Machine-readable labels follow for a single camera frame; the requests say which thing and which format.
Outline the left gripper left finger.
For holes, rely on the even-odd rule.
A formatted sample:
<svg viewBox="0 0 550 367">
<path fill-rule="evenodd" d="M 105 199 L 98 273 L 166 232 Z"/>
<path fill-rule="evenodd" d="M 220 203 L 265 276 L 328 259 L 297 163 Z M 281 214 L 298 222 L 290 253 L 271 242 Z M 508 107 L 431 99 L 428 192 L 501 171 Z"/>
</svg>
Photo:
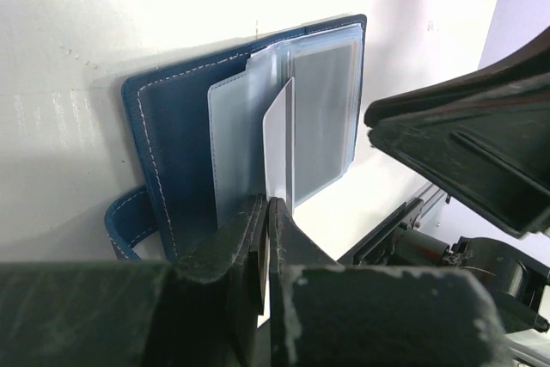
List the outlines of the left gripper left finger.
<svg viewBox="0 0 550 367">
<path fill-rule="evenodd" d="M 265 223 L 258 194 L 173 263 L 3 264 L 2 365 L 251 365 Z"/>
</svg>

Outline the blue leather card holder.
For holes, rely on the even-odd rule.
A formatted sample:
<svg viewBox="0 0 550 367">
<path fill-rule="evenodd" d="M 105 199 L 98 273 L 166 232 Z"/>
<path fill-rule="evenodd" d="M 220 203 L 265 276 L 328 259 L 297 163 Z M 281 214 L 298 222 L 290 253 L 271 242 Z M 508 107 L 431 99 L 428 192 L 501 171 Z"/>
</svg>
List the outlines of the blue leather card holder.
<svg viewBox="0 0 550 367">
<path fill-rule="evenodd" d="M 295 78 L 294 207 L 350 167 L 358 136 L 367 19 L 292 28 L 127 78 L 121 97 L 144 184 L 105 215 L 113 250 L 160 236 L 177 260 L 266 195 L 263 118 Z"/>
</svg>

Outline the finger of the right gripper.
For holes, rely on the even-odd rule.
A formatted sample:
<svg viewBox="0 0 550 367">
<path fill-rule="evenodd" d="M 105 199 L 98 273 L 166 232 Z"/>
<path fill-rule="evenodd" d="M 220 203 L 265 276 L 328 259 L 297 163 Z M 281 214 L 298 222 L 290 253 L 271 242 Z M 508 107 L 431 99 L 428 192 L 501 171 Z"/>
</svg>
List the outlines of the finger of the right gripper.
<svg viewBox="0 0 550 367">
<path fill-rule="evenodd" d="M 549 34 L 495 64 L 372 102 L 370 143 L 508 235 L 549 231 Z"/>
</svg>

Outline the white magnetic stripe card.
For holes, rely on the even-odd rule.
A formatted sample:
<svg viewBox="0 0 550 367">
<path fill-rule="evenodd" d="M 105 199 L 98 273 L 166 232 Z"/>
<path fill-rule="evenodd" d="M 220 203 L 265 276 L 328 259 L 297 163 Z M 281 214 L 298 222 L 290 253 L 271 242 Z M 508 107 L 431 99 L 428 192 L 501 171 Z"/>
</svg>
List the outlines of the white magnetic stripe card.
<svg viewBox="0 0 550 367">
<path fill-rule="evenodd" d="M 295 78 L 282 87 L 262 123 L 267 198 L 283 199 L 290 213 L 295 201 Z"/>
</svg>

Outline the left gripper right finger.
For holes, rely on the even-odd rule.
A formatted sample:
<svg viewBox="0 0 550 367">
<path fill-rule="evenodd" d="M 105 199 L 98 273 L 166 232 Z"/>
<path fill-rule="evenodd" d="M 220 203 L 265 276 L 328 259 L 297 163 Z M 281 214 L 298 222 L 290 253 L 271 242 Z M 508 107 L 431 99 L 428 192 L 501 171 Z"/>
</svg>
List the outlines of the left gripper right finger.
<svg viewBox="0 0 550 367">
<path fill-rule="evenodd" d="M 463 270 L 312 265 L 317 246 L 270 200 L 274 366 L 508 366 L 489 293 Z"/>
</svg>

